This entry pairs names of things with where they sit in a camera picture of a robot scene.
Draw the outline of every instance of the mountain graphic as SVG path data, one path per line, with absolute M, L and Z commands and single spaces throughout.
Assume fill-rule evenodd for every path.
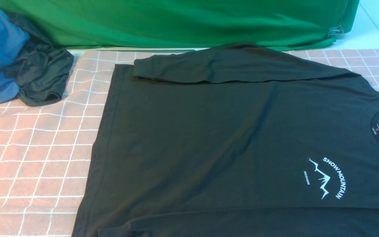
M 325 195 L 329 194 L 329 192 L 325 189 L 325 185 L 327 185 L 327 183 L 330 181 L 330 177 L 318 169 L 317 163 L 313 162 L 313 160 L 311 160 L 311 159 L 310 159 L 310 162 L 316 166 L 315 172 L 322 174 L 322 178 L 320 178 L 318 180 L 322 180 L 322 185 L 321 185 L 320 189 L 322 191 L 324 191 L 324 194 L 322 195 L 322 198 L 321 198 L 321 199 L 323 199 L 325 197 Z

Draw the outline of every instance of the folded sleeve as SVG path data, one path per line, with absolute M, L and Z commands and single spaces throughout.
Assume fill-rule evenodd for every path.
M 295 81 L 352 74 L 254 43 L 135 60 L 134 77 L 172 83 Z

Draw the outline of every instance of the pink grid mat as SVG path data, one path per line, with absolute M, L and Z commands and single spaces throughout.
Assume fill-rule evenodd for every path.
M 359 72 L 379 90 L 379 49 L 289 53 Z M 152 55 L 87 51 L 61 102 L 0 105 L 0 236 L 71 235 L 114 64 Z

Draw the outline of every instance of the crumpled black cloth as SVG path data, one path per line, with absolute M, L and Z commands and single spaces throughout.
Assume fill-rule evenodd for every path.
M 9 20 L 30 39 L 14 63 L 4 69 L 6 78 L 16 78 L 18 97 L 27 106 L 43 106 L 62 99 L 74 56 L 66 49 L 54 48 L 50 40 L 28 19 L 6 12 Z

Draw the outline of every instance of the green backdrop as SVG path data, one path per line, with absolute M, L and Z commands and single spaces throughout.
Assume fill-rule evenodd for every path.
M 359 0 L 0 0 L 58 46 L 203 48 L 254 41 L 277 50 L 323 48 L 349 32 Z

